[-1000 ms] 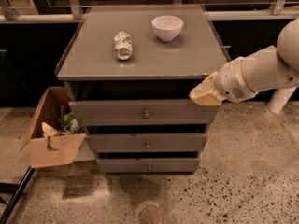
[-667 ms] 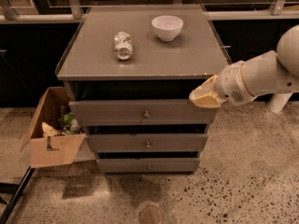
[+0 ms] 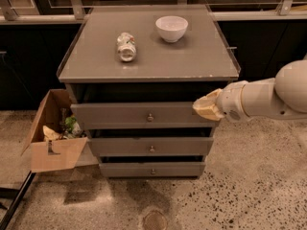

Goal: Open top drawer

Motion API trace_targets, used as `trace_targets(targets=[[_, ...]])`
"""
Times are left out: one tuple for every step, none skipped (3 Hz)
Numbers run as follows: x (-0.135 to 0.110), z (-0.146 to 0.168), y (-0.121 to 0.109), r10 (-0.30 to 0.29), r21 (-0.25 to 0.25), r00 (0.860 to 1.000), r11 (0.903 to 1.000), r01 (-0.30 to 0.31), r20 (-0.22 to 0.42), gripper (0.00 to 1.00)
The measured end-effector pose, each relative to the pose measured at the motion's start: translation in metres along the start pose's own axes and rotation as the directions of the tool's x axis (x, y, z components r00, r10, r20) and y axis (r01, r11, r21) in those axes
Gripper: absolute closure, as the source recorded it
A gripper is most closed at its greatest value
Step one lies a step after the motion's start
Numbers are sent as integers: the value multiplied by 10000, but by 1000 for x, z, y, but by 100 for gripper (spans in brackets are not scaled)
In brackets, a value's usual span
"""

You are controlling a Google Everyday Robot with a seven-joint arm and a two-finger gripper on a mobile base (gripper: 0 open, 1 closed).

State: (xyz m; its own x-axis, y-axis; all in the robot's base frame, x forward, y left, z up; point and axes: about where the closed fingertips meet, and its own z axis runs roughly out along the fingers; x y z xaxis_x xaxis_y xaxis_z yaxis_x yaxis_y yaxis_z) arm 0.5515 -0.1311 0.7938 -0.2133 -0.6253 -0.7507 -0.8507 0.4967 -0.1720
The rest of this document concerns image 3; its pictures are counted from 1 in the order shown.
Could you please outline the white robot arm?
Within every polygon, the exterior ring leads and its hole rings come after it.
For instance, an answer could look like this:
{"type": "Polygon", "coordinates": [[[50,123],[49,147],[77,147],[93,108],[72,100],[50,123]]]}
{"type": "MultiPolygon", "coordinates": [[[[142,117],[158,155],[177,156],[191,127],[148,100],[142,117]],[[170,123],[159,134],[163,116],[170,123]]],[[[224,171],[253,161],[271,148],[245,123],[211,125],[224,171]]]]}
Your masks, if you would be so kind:
{"type": "Polygon", "coordinates": [[[283,66],[274,78],[237,81],[197,99],[193,109],[202,118],[247,122],[307,118],[307,58],[283,66]]]}

